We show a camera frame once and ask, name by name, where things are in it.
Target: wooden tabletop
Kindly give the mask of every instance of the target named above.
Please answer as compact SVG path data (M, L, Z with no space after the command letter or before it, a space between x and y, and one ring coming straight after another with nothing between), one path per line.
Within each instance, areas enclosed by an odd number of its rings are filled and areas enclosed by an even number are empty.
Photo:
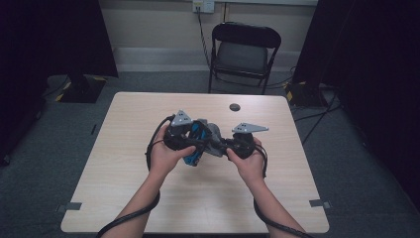
M241 110L229 106L237 103ZM183 109L193 120L219 126L223 138L242 122L266 126L254 133L268 154L265 182L310 233L329 224L287 101L281 96L119 92L115 95L68 210L64 232L98 232L127 204L148 174L145 151L158 124ZM204 154L197 167L180 160L160 190L149 233L266 233L253 197L226 157Z

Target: wall outlet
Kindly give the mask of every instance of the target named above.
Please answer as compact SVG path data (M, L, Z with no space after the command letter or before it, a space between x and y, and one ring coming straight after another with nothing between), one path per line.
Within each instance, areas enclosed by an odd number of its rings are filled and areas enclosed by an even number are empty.
M192 0L192 12L197 13L198 9L200 12L204 12L204 1Z
M193 0L192 12L197 13L214 13L214 0Z

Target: wall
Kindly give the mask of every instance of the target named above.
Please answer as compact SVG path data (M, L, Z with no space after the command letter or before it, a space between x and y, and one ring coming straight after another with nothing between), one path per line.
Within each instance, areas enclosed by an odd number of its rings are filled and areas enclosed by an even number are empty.
M202 54L200 26L190 1L116 1L100 0L111 45L138 48L190 51ZM280 54L297 60L315 6L215 3L214 14L202 14L207 49L211 31L226 21L269 26L282 36Z

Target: person's left hand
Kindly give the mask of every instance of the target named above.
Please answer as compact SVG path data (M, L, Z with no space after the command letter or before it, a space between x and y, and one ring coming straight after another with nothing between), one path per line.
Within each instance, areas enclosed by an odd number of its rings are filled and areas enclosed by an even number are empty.
M183 150L173 151L168 148L163 142L164 132L167 125L164 125L157 132L154 143L157 142L152 148L152 162L151 174L161 175L166 177L169 172L175 168L176 164L182 157L191 155L195 151L194 146L190 146Z

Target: forearm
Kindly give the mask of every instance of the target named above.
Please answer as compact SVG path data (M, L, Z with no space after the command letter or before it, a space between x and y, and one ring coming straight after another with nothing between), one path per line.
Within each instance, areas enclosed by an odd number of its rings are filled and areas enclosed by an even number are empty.
M150 205L158 195L158 191L162 186L163 181L163 176L149 174L142 186L140 186L140 188L136 191L117 218L128 215ZM149 214L150 213L146 213L128 220L127 222L112 228L102 237L142 237L148 222Z
M304 232L303 228L281 205L263 180L248 182L247 186L265 217L278 224ZM295 237L269 225L267 226L267 229L270 237Z

